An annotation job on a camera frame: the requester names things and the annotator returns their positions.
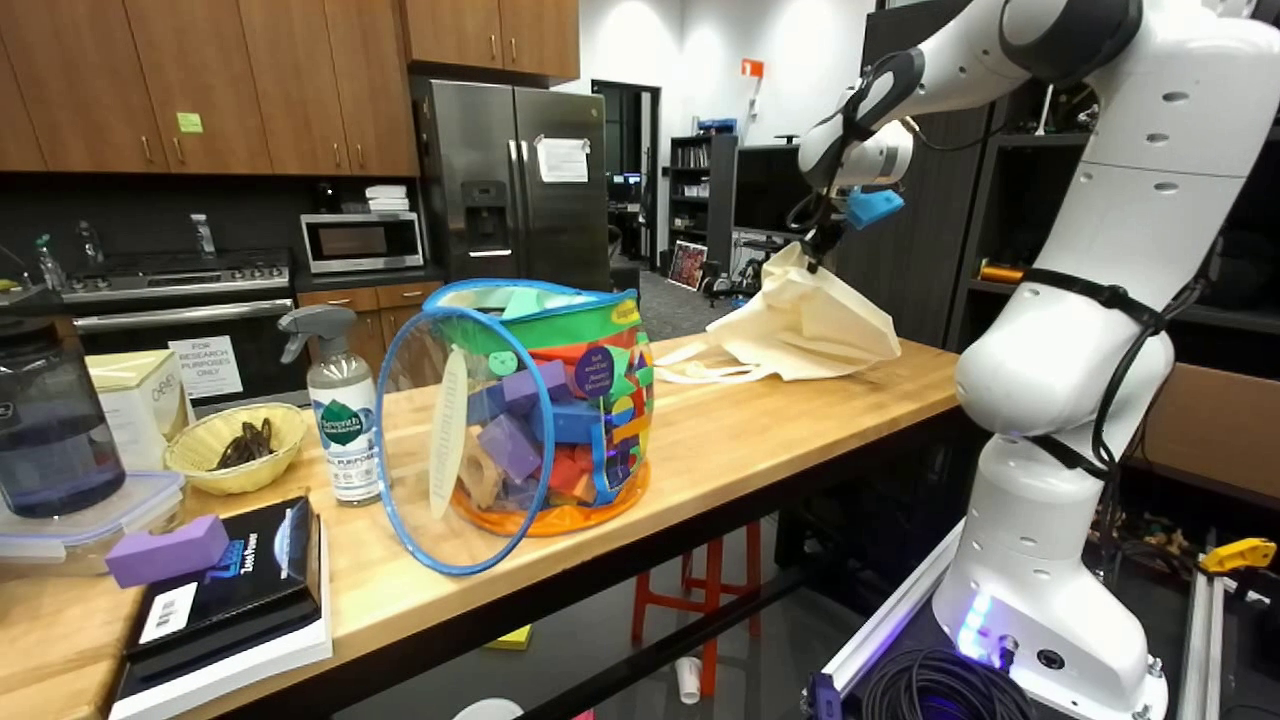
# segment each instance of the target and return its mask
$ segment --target cup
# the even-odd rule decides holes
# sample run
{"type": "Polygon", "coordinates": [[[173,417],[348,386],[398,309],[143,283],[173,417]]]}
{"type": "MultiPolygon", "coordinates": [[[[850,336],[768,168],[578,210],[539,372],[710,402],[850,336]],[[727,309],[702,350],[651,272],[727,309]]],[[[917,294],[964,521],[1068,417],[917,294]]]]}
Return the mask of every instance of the cup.
{"type": "Polygon", "coordinates": [[[703,677],[703,659],[697,659],[697,657],[681,657],[678,659],[681,702],[697,702],[702,701],[702,677],[703,677]]]}

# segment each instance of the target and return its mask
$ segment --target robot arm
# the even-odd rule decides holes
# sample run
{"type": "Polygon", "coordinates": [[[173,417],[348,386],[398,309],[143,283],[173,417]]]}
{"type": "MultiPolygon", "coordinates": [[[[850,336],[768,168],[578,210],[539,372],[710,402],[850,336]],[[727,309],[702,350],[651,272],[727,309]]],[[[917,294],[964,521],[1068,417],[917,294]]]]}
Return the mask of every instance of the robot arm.
{"type": "Polygon", "coordinates": [[[1003,0],[973,0],[922,48],[866,73],[840,110],[800,141],[800,172],[836,207],[860,182],[898,182],[912,160],[904,117],[980,109],[1027,80],[1000,43],[1003,0]]]}
{"type": "Polygon", "coordinates": [[[994,441],[933,614],[964,657],[1027,649],[1010,677],[1040,702],[1163,717],[1144,629],[1080,551],[1171,367],[1163,319],[1274,133],[1280,32],[1201,0],[973,0],[922,48],[874,63],[805,135],[800,172],[840,207],[904,172],[885,152],[898,118],[975,109],[1027,75],[1094,84],[1101,118],[1023,283],[961,354],[961,402],[994,441]]]}

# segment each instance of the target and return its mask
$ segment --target glass jar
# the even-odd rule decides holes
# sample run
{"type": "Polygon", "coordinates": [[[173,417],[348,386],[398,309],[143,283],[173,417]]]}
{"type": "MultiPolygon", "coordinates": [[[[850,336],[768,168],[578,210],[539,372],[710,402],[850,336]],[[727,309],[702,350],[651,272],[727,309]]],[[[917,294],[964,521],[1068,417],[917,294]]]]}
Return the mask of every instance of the glass jar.
{"type": "Polygon", "coordinates": [[[50,287],[0,294],[0,496],[12,517],[68,517],[124,483],[82,341],[50,287]]]}

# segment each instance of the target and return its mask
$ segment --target book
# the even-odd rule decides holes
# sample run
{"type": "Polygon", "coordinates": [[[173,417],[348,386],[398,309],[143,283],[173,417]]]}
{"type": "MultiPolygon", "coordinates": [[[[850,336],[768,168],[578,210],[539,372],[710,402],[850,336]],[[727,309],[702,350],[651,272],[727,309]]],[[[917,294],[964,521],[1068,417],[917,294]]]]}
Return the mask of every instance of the book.
{"type": "Polygon", "coordinates": [[[215,569],[143,593],[112,720],[192,713],[223,693],[331,657],[327,551],[312,504],[223,521],[215,569]]]}

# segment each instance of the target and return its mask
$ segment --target stainless steel refrigerator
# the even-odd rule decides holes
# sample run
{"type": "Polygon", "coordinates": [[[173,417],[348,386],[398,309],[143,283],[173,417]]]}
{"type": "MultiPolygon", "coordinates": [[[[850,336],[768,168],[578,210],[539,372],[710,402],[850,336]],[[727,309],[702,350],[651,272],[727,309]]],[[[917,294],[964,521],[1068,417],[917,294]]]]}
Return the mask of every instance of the stainless steel refrigerator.
{"type": "Polygon", "coordinates": [[[425,207],[447,279],[608,287],[604,105],[544,89],[417,80],[425,207]]]}

